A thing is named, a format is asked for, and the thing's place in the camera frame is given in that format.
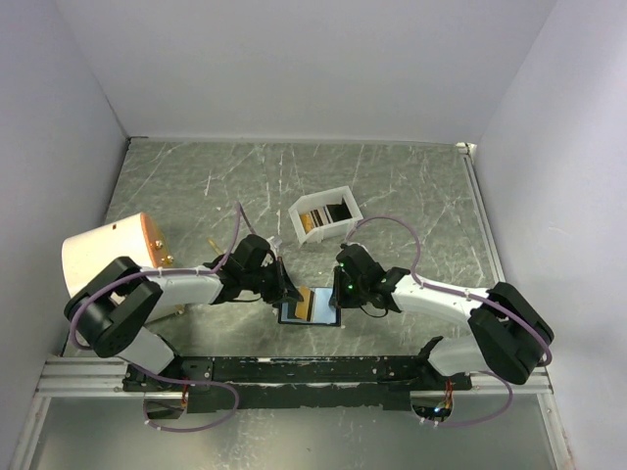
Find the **black leather card holder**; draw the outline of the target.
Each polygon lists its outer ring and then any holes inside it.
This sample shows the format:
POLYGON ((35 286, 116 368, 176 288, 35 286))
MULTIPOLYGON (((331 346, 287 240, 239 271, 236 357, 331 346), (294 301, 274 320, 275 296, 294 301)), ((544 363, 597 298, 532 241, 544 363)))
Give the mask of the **black leather card holder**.
POLYGON ((302 300, 283 303, 278 308, 278 323, 303 326, 339 327, 341 308, 334 304, 333 289, 299 286, 302 300))

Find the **gold credit card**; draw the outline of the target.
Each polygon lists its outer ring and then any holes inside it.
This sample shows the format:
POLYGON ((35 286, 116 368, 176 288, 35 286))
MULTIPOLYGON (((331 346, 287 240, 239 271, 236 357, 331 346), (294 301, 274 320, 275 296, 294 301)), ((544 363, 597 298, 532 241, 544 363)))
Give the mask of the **gold credit card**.
POLYGON ((296 319, 310 322, 313 318, 315 292, 305 286, 300 286, 298 290, 303 295, 303 300, 297 303, 296 319))

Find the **white card tray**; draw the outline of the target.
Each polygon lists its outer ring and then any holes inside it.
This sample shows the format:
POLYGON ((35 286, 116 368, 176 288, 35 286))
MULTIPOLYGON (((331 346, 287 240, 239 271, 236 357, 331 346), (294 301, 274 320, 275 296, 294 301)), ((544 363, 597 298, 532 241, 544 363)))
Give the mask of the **white card tray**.
POLYGON ((320 243, 325 239, 346 236, 363 219, 362 212, 349 186, 341 186, 300 197, 288 210, 300 245, 320 243), (326 209, 328 204, 339 204, 345 199, 352 213, 352 218, 332 223, 326 209), (315 228, 309 233, 304 231, 300 220, 301 213, 309 213, 315 228))

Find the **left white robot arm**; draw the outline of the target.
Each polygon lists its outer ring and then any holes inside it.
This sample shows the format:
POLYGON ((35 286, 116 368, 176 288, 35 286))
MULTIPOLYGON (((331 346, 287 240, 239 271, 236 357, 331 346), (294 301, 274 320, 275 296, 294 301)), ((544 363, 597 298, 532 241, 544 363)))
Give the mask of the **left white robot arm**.
POLYGON ((192 268, 149 269, 115 258, 68 301, 64 315, 73 340, 81 336, 97 356, 147 370, 152 384, 169 391, 183 377, 179 355, 146 323, 161 309, 233 303, 244 291, 271 306, 303 299, 269 241, 249 234, 232 253, 192 268))

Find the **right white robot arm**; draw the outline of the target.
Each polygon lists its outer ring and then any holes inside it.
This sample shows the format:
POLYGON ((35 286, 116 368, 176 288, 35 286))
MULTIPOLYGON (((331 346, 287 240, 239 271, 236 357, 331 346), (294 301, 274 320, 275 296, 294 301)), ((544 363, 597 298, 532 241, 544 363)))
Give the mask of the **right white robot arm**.
POLYGON ((439 388, 453 375, 475 371, 523 385, 549 358, 555 338, 552 328, 507 282, 479 289, 416 280, 408 269, 384 269, 360 244, 342 245, 336 261, 334 306, 424 313, 454 323, 464 332, 454 339, 434 338, 421 350, 415 376, 426 389, 439 388))

